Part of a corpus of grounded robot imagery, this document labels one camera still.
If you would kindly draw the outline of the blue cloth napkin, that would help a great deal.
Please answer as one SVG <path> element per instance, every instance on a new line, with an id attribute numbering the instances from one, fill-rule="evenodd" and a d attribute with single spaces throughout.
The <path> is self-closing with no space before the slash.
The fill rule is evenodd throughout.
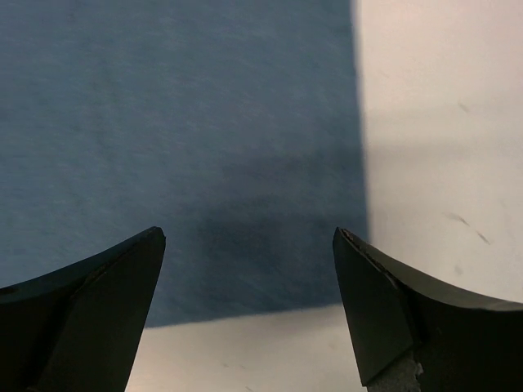
<path id="1" fill-rule="evenodd" d="M 368 232 L 349 1 L 4 1 L 1 284 L 151 226 L 149 327 L 340 301 Z"/>

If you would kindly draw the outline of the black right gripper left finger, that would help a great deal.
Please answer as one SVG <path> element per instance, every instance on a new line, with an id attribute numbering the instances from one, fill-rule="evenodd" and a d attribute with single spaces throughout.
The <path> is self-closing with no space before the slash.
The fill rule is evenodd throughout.
<path id="1" fill-rule="evenodd" d="M 3 391 L 124 391 L 163 263 L 151 227 L 1 290 Z"/>

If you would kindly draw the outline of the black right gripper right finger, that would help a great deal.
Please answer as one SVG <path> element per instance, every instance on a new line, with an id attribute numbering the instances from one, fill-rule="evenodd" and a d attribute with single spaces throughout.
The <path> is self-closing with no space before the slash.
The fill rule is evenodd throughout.
<path id="1" fill-rule="evenodd" d="M 334 233 L 333 256 L 367 390 L 521 390 L 520 303 L 443 282 L 346 229 Z"/>

